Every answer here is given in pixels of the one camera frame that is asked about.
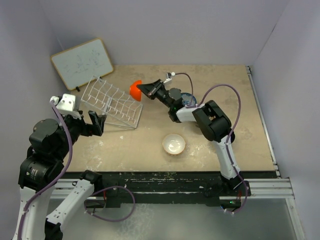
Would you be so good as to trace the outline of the orange plastic bowl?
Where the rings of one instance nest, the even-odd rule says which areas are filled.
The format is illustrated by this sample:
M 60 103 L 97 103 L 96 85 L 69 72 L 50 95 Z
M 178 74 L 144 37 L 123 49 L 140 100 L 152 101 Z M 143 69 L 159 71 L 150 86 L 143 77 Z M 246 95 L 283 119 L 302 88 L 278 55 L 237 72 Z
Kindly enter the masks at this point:
M 129 88 L 129 94 L 134 100 L 138 102 L 140 102 L 142 98 L 142 92 L 138 88 L 138 85 L 141 85 L 141 84 L 142 84 L 142 80 L 137 80 Z

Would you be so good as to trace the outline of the white wire dish rack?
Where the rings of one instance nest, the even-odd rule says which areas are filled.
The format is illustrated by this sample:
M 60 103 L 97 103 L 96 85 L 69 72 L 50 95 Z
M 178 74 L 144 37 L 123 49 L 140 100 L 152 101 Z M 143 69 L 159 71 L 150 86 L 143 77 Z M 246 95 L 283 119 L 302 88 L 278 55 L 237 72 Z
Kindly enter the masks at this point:
M 81 101 L 89 110 L 106 115 L 106 124 L 136 129 L 143 104 L 115 85 L 93 76 L 87 83 Z

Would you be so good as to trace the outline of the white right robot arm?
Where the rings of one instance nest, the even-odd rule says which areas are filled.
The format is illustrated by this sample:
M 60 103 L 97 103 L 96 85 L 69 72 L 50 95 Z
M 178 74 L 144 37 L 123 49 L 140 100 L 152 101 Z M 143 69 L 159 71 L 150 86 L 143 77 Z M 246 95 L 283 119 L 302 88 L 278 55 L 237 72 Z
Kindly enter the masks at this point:
M 167 106 L 168 115 L 173 122 L 197 124 L 203 136 L 214 146 L 220 165 L 223 192 L 228 196 L 235 195 L 243 182 L 241 170 L 232 149 L 236 126 L 232 125 L 231 120 L 218 104 L 210 100 L 188 108 L 183 104 L 181 90 L 178 88 L 167 90 L 160 79 L 153 83 L 137 84 L 136 88 L 149 99 L 158 99 Z

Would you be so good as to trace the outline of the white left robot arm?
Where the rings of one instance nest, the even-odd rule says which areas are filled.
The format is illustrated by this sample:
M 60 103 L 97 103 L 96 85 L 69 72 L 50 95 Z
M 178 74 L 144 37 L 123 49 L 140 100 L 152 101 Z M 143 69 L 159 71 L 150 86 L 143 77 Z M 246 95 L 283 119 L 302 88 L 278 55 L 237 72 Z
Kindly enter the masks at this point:
M 50 214 L 49 201 L 57 178 L 63 176 L 64 158 L 73 149 L 79 136 L 101 136 L 104 132 L 105 115 L 88 112 L 92 121 L 84 118 L 63 117 L 67 130 L 51 118 L 39 121 L 29 137 L 30 147 L 26 159 L 20 165 L 20 208 L 13 239 L 60 240 L 67 224 L 85 199 L 98 196 L 103 191 L 102 175 L 84 171 L 71 193 Z

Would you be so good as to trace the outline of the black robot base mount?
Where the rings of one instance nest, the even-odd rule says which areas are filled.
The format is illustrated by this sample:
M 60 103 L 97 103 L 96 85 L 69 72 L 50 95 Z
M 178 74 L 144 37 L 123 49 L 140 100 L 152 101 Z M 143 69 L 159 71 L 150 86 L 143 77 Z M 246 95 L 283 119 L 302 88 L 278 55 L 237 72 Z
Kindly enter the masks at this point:
M 102 171 L 100 189 L 88 204 L 119 208 L 122 204 L 200 204 L 239 208 L 251 195 L 248 181 L 227 183 L 217 171 Z

